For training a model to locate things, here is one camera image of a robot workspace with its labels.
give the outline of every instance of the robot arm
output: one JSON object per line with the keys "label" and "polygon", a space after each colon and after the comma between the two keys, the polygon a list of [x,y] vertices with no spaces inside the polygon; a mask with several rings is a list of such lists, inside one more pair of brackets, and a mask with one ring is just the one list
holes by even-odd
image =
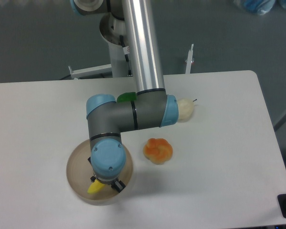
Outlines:
{"label": "robot arm", "polygon": [[[90,13],[105,4],[99,0],[72,1]],[[111,185],[120,192],[125,186],[118,177],[126,161],[121,132],[173,125],[179,113],[176,98],[165,92],[150,0],[114,0],[106,4],[113,2],[117,10],[110,6],[107,11],[114,17],[119,13],[125,20],[137,97],[134,101],[117,103],[112,95],[92,96],[87,101],[87,120],[93,180]]]}

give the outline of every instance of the silver metal tube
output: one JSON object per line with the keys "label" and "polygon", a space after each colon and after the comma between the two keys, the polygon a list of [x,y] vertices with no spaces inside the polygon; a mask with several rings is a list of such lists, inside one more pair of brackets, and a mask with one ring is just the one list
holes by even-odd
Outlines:
{"label": "silver metal tube", "polygon": [[165,88],[150,0],[122,0],[138,91]]}

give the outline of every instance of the yellow object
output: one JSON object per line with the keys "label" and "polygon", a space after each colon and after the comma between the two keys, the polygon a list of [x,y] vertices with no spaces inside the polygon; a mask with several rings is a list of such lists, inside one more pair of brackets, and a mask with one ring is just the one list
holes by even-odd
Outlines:
{"label": "yellow object", "polygon": [[105,187],[105,184],[102,184],[100,181],[95,180],[90,187],[88,188],[88,193],[89,194],[94,194],[97,193],[99,191],[101,191],[103,189],[103,187]]}

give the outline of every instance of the blue joint cap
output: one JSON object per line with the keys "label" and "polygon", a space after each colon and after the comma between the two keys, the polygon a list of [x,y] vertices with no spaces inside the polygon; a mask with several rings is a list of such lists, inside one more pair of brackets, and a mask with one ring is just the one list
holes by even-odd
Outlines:
{"label": "blue joint cap", "polygon": [[75,6],[75,3],[74,3],[74,0],[70,0],[70,4],[71,4],[71,7],[72,7],[72,10],[75,14],[79,15],[79,16],[82,16],[76,9],[76,6]]}
{"label": "blue joint cap", "polygon": [[99,141],[91,150],[91,165],[95,174],[102,178],[115,178],[126,163],[123,145],[112,138]]}
{"label": "blue joint cap", "polygon": [[86,109],[87,109],[86,118],[94,109],[109,102],[116,102],[114,96],[111,94],[96,94],[90,97],[87,100],[87,104],[86,104]]}
{"label": "blue joint cap", "polygon": [[166,108],[160,127],[174,125],[178,121],[179,110],[176,97],[167,95]]}

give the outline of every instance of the gray floor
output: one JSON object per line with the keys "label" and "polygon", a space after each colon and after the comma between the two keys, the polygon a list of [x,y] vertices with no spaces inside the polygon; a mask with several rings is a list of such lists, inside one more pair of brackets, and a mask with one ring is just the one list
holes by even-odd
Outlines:
{"label": "gray floor", "polygon": [[[278,4],[254,16],[231,0],[157,0],[153,12],[164,74],[184,73],[194,43],[192,73],[252,70],[272,121],[286,108],[286,11]],[[68,65],[109,63],[100,18],[75,15],[69,1],[0,7],[0,83],[57,80]],[[286,124],[277,138],[286,161]]]}

